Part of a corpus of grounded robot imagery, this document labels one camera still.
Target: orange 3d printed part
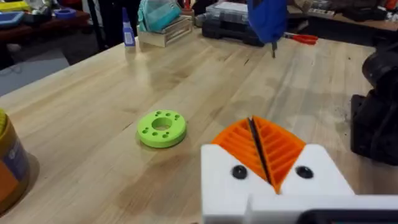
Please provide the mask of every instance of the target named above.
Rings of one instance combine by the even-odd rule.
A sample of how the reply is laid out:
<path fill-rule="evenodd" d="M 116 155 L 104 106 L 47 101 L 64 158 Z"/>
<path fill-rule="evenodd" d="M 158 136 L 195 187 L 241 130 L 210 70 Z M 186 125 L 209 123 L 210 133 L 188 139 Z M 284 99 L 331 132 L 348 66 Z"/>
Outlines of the orange 3d printed part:
<path fill-rule="evenodd" d="M 270 183 L 277 193 L 305 146 L 305 142 L 292 133 L 257 116 L 227 127 L 212 144 L 227 150 Z"/>

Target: green ring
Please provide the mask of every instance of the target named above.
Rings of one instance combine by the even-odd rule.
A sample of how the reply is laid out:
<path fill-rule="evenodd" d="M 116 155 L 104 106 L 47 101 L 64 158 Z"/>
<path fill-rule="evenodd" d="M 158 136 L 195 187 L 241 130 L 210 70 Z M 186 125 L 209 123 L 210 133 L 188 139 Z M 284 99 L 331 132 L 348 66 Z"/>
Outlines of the green ring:
<path fill-rule="evenodd" d="M 165 126 L 169 128 L 159 130 L 159 127 Z M 155 148 L 166 148 L 180 143 L 186 132 L 184 117 L 172 110 L 151 112 L 141 118 L 137 125 L 137 134 L 142 143 Z"/>

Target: wooden box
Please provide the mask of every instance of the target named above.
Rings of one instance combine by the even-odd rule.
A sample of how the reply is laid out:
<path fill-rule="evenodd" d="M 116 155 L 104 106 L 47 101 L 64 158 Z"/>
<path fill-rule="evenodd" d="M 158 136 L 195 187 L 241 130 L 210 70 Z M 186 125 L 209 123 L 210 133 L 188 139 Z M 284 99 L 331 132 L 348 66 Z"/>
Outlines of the wooden box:
<path fill-rule="evenodd" d="M 192 17 L 180 16 L 164 28 L 162 32 L 143 32 L 139 30 L 139 27 L 137 27 L 137 30 L 140 43 L 166 47 L 192 31 Z"/>

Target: black screw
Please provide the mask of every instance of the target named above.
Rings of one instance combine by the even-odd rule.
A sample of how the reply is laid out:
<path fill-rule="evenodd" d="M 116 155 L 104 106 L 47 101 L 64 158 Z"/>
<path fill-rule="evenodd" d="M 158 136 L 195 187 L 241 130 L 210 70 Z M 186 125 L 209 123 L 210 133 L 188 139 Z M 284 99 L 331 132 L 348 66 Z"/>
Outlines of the black screw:
<path fill-rule="evenodd" d="M 296 167 L 296 173 L 304 179 L 311 179 L 313 177 L 312 170 L 306 166 Z"/>
<path fill-rule="evenodd" d="M 232 176 L 239 180 L 243 180 L 248 176 L 248 170 L 242 165 L 234 166 L 232 168 Z"/>

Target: yellow can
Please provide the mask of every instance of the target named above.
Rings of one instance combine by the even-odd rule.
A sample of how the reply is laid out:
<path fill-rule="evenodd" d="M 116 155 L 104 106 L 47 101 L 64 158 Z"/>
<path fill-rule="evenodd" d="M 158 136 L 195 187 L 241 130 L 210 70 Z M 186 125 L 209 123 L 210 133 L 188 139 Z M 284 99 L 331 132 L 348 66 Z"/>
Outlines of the yellow can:
<path fill-rule="evenodd" d="M 18 201 L 28 181 L 26 152 L 10 119 L 0 109 L 0 213 Z"/>

